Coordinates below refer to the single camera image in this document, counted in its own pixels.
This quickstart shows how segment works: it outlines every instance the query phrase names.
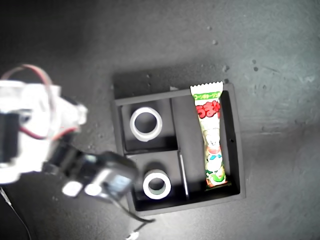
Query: colorful snack wrapper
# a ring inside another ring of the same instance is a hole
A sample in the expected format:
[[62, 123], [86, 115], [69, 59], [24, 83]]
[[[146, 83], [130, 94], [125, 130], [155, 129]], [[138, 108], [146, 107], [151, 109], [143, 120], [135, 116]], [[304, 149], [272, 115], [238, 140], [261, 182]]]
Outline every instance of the colorful snack wrapper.
[[226, 173], [220, 147], [220, 96], [222, 82], [191, 86], [204, 140], [204, 162], [207, 188], [225, 184]]

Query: printed cartoon character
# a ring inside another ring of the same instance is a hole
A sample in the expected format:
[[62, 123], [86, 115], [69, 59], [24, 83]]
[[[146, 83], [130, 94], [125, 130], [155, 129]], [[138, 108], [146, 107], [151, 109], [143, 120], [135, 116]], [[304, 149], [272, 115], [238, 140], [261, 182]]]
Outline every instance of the printed cartoon character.
[[226, 182], [226, 172], [222, 162], [221, 152], [217, 155], [209, 155], [205, 164], [207, 184], [214, 187]]
[[221, 151], [220, 148], [220, 129], [213, 128], [203, 132], [206, 140], [206, 156], [214, 155]]

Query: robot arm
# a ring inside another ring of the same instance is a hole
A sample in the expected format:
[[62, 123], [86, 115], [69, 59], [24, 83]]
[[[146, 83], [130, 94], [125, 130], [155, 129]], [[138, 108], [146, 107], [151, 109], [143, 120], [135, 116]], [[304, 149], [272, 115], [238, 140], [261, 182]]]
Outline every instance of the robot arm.
[[73, 147], [70, 141], [86, 123], [87, 108], [62, 98], [60, 87], [51, 85], [42, 69], [14, 69], [25, 68], [35, 71], [44, 84], [6, 80], [7, 73], [0, 80], [0, 184], [15, 182], [23, 173], [59, 173], [66, 176], [62, 192], [67, 196], [83, 190], [119, 200], [138, 176], [134, 162], [112, 152], [93, 155]]

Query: gray concrete floor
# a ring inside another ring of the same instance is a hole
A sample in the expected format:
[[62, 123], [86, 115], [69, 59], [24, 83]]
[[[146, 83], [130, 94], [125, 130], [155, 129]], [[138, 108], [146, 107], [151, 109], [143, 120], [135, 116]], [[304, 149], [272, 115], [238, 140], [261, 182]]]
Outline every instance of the gray concrete floor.
[[[157, 215], [140, 240], [320, 239], [319, 0], [0, 4], [0, 72], [39, 65], [83, 102], [82, 150], [116, 149], [113, 82], [117, 97], [234, 84], [246, 199]], [[137, 226], [111, 205], [63, 196], [59, 183], [28, 174], [8, 187], [34, 239], [121, 240]], [[1, 199], [0, 209], [0, 238], [26, 239]]]

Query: masking tape roll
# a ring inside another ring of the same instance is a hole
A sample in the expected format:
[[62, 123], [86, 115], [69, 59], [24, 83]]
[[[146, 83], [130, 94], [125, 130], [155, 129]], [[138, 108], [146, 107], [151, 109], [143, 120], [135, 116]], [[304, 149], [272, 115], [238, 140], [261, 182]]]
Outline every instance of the masking tape roll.
[[[161, 179], [164, 184], [163, 187], [160, 189], [152, 189], [149, 184], [152, 180], [154, 179]], [[143, 181], [143, 191], [145, 195], [147, 195], [151, 199], [159, 200], [163, 199], [171, 191], [171, 182], [170, 179], [168, 178], [167, 174], [159, 169], [154, 169], [151, 171], [148, 171], [144, 177]]]
[[[136, 127], [136, 119], [140, 114], [143, 114], [143, 113], [152, 114], [156, 119], [155, 128], [151, 132], [144, 133], [144, 132], [139, 131]], [[131, 119], [130, 119], [131, 132], [136, 137], [136, 139], [138, 139], [141, 142], [148, 142], [152, 139], [155, 139], [160, 134], [160, 132], [162, 130], [162, 124], [163, 123], [162, 123], [162, 118], [161, 118], [160, 114], [156, 110], [154, 110], [153, 108], [146, 107], [146, 106], [137, 109], [132, 114]]]

